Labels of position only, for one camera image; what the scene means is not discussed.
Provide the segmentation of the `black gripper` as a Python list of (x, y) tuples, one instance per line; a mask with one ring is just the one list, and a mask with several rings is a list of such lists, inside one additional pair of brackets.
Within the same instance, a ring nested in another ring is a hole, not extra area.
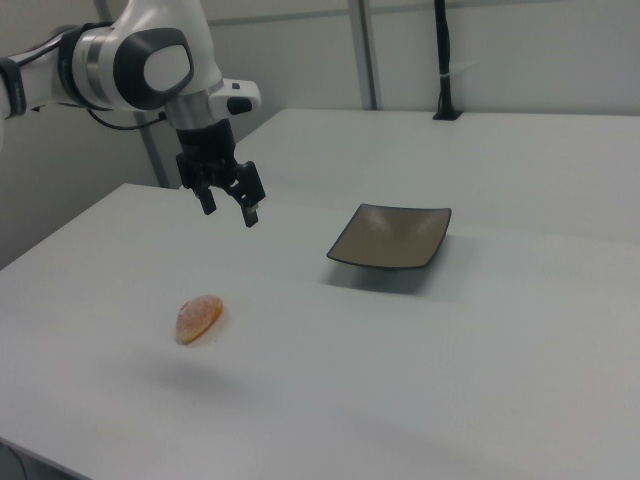
[(196, 130), (178, 130), (182, 151), (177, 155), (182, 185), (194, 192), (205, 215), (216, 210), (211, 187), (223, 189), (239, 204), (245, 226), (258, 222), (259, 203), (266, 198), (259, 173), (251, 161), (238, 164), (229, 121)]

